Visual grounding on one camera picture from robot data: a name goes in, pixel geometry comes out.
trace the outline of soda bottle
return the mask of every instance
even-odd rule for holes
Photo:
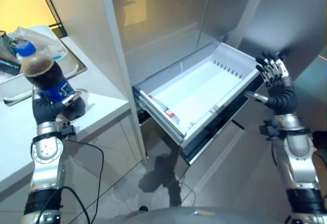
[[[15,49],[22,56],[21,70],[27,80],[37,86],[51,102],[59,102],[75,92],[58,63],[51,57],[37,52],[32,43],[20,42]],[[73,120],[84,113],[85,102],[79,97],[65,108],[62,115]]]

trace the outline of white countertop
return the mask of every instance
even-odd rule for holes
[[[87,67],[87,71],[69,79],[74,88],[87,91],[82,95],[86,101],[86,113],[72,121],[77,139],[82,140],[126,112],[130,106],[126,99],[107,96],[118,94],[120,97],[121,94],[68,37],[62,40]],[[0,102],[0,192],[33,171],[30,145],[35,136],[31,98],[11,107]]]

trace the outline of black cable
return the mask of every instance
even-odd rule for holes
[[[326,163],[325,159],[319,153],[314,152],[313,155],[316,155],[318,158],[320,158],[323,161],[323,163],[326,167],[326,170],[327,170],[327,163]]]
[[[285,220],[285,224],[287,224],[289,221],[290,221],[290,219],[291,219],[291,215],[289,215],[287,218],[286,218],[286,220]]]
[[[39,216],[37,217],[36,224],[39,224],[39,223],[40,223],[41,216],[42,216],[43,212],[45,211],[45,209],[46,209],[48,203],[49,203],[49,202],[51,201],[51,199],[54,197],[54,195],[55,195],[58,191],[61,191],[61,190],[63,190],[63,189],[67,189],[67,190],[69,190],[69,191],[70,191],[70,192],[75,196],[75,198],[77,199],[78,203],[80,204],[80,206],[81,206],[81,208],[82,208],[82,210],[83,210],[83,212],[84,212],[84,214],[85,214],[85,216],[86,216],[87,224],[90,224],[90,218],[88,217],[88,214],[87,214],[87,212],[86,212],[86,209],[85,209],[85,207],[84,207],[82,201],[81,201],[80,198],[77,196],[77,194],[75,193],[75,191],[74,191],[73,189],[71,189],[70,187],[67,187],[67,186],[63,186],[63,187],[60,187],[60,188],[56,189],[56,190],[55,190],[55,191],[50,195],[49,199],[46,201],[45,205],[43,206],[43,208],[42,208],[42,210],[41,210]]]
[[[88,146],[92,146],[94,148],[96,148],[97,150],[99,150],[102,154],[102,163],[101,163],[101,170],[100,170],[100,175],[99,175],[99,184],[98,184],[98,196],[97,196],[97,203],[96,203],[96,213],[94,214],[94,217],[91,221],[91,224],[93,224],[94,219],[96,218],[96,215],[98,213],[98,205],[99,205],[99,197],[100,197],[100,187],[101,187],[101,177],[102,177],[102,171],[103,171],[103,165],[104,165],[104,153],[102,151],[101,148],[94,146],[92,144],[86,143],[86,142],[79,142],[79,141],[72,141],[67,139],[67,141],[73,142],[73,143],[77,143],[77,144],[81,144],[81,145],[88,145]]]
[[[277,166],[277,162],[276,162],[274,150],[273,150],[273,141],[271,142],[271,156],[272,156],[272,160],[274,161],[274,164]]]

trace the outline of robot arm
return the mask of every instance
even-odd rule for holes
[[[31,156],[35,168],[22,224],[60,223],[61,191],[58,189],[63,186],[65,172],[61,162],[64,150],[62,139],[74,135],[75,130],[70,125],[60,127],[55,120],[80,94],[81,92],[76,92],[61,102],[50,104],[33,89],[33,114],[37,123],[37,136],[32,141]]]
[[[256,58],[256,67],[261,72],[269,97],[253,92],[245,95],[274,112],[274,119],[264,121],[260,133],[273,138],[275,165],[292,207],[291,223],[327,223],[327,211],[312,162],[310,131],[300,125],[294,114],[297,99],[292,80],[279,57],[268,53],[263,53],[263,56],[264,59]]]

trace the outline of white drawer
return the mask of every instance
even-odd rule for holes
[[[135,85],[134,95],[185,148],[238,96],[246,101],[241,92],[258,74],[253,57],[215,42]],[[260,80],[256,82],[249,89],[257,89]],[[243,103],[237,102],[232,110]]]

